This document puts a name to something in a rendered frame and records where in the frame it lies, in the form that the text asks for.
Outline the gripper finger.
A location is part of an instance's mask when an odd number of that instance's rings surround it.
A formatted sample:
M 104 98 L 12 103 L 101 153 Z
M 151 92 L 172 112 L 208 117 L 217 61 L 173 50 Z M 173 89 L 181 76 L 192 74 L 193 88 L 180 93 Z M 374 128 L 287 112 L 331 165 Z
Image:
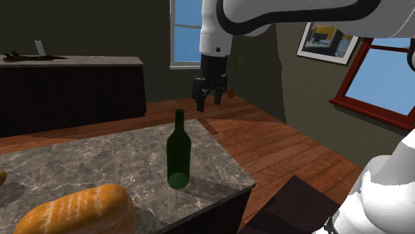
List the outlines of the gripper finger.
M 227 75 L 223 74 L 218 79 L 214 80 L 215 98 L 214 104 L 220 105 L 223 93 L 227 90 Z
M 192 83 L 192 98 L 196 101 L 197 111 L 204 111 L 206 99 L 206 80 L 204 78 L 194 78 Z

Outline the potted green plant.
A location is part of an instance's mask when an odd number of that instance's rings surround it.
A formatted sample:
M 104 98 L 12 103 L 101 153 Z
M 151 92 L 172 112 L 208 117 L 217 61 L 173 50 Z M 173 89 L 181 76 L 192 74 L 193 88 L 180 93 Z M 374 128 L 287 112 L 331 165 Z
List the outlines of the potted green plant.
M 236 79 L 236 74 L 237 74 L 237 70 L 238 67 L 242 64 L 242 62 L 244 61 L 243 55 L 238 55 L 236 56 L 234 63 L 233 63 L 233 78 L 232 78 L 232 83 L 230 85 L 230 88 L 228 90 L 227 93 L 227 97 L 229 99 L 233 99 L 235 96 L 235 79 Z

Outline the white framed window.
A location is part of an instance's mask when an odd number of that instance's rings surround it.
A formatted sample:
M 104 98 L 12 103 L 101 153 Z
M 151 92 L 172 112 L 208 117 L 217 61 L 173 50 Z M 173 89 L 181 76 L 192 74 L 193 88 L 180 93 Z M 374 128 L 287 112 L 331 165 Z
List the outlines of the white framed window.
M 170 69 L 199 69 L 202 0 L 170 0 Z

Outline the dark green glass bottle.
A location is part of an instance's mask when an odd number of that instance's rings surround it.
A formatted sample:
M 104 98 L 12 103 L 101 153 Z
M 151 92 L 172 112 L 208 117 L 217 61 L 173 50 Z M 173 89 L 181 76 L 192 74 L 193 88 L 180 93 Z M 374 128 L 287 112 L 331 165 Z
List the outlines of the dark green glass bottle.
M 184 115 L 182 109 L 175 111 L 175 128 L 166 144 L 168 184 L 174 189 L 186 187 L 190 179 L 192 142 L 184 130 Z

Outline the dark counter with grey top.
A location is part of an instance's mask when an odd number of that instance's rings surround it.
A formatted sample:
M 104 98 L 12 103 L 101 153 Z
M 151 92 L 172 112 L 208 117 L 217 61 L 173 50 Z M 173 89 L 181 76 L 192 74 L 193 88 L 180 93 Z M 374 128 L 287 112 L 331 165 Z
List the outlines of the dark counter with grey top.
M 138 57 L 0 55 L 0 138 L 145 113 Z

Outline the dark robot stand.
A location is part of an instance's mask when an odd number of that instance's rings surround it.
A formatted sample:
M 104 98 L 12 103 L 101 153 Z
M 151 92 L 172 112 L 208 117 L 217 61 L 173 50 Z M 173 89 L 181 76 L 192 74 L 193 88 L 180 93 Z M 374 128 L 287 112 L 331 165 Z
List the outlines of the dark robot stand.
M 237 234 L 311 234 L 339 207 L 294 175 Z

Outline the red framed window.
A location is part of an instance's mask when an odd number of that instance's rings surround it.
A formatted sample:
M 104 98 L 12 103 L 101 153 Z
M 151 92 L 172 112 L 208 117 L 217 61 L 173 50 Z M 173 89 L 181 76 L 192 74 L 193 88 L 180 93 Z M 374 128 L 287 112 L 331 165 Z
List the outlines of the red framed window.
M 362 40 L 331 104 L 401 130 L 415 128 L 415 72 L 410 39 Z

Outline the large orange bread loaf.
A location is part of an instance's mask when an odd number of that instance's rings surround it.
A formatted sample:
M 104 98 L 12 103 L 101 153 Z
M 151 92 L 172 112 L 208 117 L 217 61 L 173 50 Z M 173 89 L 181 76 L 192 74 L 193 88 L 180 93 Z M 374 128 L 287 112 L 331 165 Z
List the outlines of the large orange bread loaf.
M 85 189 L 28 212 L 13 234 L 135 234 L 131 197 L 121 185 Z

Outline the white framed wall picture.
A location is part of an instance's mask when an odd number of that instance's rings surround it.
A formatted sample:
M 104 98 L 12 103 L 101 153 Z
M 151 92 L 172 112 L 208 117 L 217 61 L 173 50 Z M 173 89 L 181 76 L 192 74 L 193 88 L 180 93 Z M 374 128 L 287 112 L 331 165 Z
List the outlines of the white framed wall picture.
M 307 23 L 297 56 L 346 65 L 357 42 L 337 27 Z

